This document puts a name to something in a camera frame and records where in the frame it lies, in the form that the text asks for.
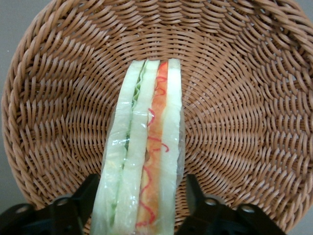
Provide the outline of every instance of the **basket weave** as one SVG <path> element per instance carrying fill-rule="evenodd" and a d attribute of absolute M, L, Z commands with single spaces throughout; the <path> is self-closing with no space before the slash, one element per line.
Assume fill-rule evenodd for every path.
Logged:
<path fill-rule="evenodd" d="M 185 173 L 228 205 L 260 206 L 286 232 L 313 203 L 313 25 L 291 0 L 54 0 L 13 57 L 4 144 L 42 208 L 100 173 L 134 59 L 178 58 Z M 176 226 L 188 215 L 185 179 Z"/>

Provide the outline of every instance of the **wrapped sandwich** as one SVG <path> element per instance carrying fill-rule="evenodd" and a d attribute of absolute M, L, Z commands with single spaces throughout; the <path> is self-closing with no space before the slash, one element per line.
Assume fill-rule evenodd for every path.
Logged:
<path fill-rule="evenodd" d="M 132 61 L 106 141 L 92 235 L 173 235 L 184 129 L 180 63 Z"/>

